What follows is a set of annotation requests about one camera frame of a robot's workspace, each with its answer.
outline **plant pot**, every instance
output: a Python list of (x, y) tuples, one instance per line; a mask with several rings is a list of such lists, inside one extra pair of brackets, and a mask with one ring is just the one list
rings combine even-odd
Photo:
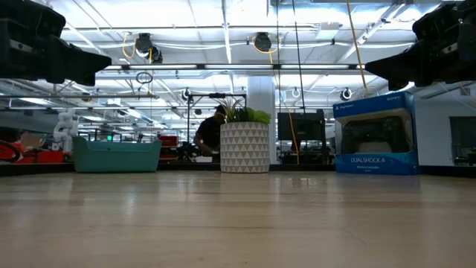
[(220, 167), (227, 173), (269, 171), (269, 125), (227, 123), (220, 127)]

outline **computer monitor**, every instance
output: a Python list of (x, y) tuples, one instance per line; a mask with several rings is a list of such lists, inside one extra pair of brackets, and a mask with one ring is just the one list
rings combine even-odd
[[(323, 112), (291, 113), (292, 126), (295, 139), (302, 141), (323, 141), (326, 139), (326, 121)], [(277, 139), (280, 141), (292, 141), (291, 122), (289, 113), (277, 114)]]

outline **black shirt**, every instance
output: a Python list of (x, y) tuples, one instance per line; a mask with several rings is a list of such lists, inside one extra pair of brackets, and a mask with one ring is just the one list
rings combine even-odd
[(217, 149), (220, 146), (220, 126), (222, 124), (213, 117), (207, 118), (200, 124), (196, 133), (200, 134), (205, 145)]

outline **red container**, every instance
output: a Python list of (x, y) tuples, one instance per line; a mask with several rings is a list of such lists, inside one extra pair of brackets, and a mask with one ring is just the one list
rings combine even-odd
[(62, 163), (63, 153), (60, 151), (40, 152), (36, 161), (38, 163)]
[(176, 147), (179, 144), (179, 137), (177, 136), (160, 136), (158, 139), (162, 141), (162, 148)]

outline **ceiling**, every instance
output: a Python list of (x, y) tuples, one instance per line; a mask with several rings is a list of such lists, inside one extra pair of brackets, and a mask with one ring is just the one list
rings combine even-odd
[[(163, 54), (163, 64), (270, 64), (271, 61), (279, 64), (358, 63), (353, 49), (353, 32), (347, 6), (342, 1), (338, 3), (329, 0), (316, 3), (314, 0), (296, 0), (295, 15), (290, 0), (280, 0), (278, 6), (274, 0), (39, 0), (38, 2), (50, 5), (67, 19), (66, 28), (61, 36), (66, 42), (75, 44), (85, 51), (109, 56), (116, 65), (148, 63), (137, 54), (134, 57), (127, 57), (132, 54), (133, 41), (139, 33), (152, 34), (152, 41)], [(412, 3), (415, 4), (362, 0), (350, 5), (363, 64), (401, 53), (408, 48), (415, 39), (411, 30), (412, 23), (433, 10), (440, 2), (422, 0)], [(248, 43), (258, 32), (268, 33), (275, 48), (280, 40), (280, 47), (271, 55), (271, 59), (269, 54), (256, 51), (252, 42)], [(126, 74), (102, 71), (97, 74), (95, 87), (68, 84), (69, 81), (56, 87), (57, 90), (61, 88), (61, 94), (64, 95), (81, 95), (86, 92), (93, 95), (117, 95), (117, 98), (120, 98), (120, 105), (125, 107), (170, 108), (184, 106), (181, 94), (186, 88), (192, 93), (245, 94), (249, 76), (274, 75), (249, 70), (154, 71), (154, 81), (142, 88), (141, 92), (143, 94), (150, 90), (159, 96), (159, 99), (124, 97), (138, 93), (141, 85), (134, 78), (138, 72), (130, 71)], [(358, 70), (347, 73), (329, 70), (323, 74), (325, 75), (307, 72), (302, 75), (307, 106), (332, 106), (339, 101), (340, 89), (346, 87), (354, 92), (363, 90)], [(385, 80), (369, 73), (365, 73), (364, 77), (370, 91), (378, 92), (386, 89)], [(286, 105), (302, 106), (301, 98), (296, 98), (292, 94), (295, 87), (300, 89), (298, 72), (282, 74), (280, 81), (281, 83), (275, 86), (276, 89), (283, 91)], [(19, 91), (31, 95), (44, 95), (54, 90), (54, 85), (45, 81), (30, 83), (27, 85), (29, 88), (21, 84), (17, 86)], [(69, 106), (101, 106), (97, 99), (88, 103), (80, 99), (62, 101)], [(197, 104), (205, 107), (215, 105), (214, 100), (207, 98)], [(167, 124), (185, 122), (180, 116), (184, 111), (177, 112), (171, 109), (138, 111), (153, 121), (164, 122), (168, 127)], [(193, 117), (197, 117), (195, 119), (199, 123), (200, 118), (206, 118), (211, 114), (212, 110), (204, 109), (202, 115)], [(106, 112), (102, 116), (106, 116), (108, 120), (114, 118), (119, 122), (124, 120), (116, 118), (113, 112)]]

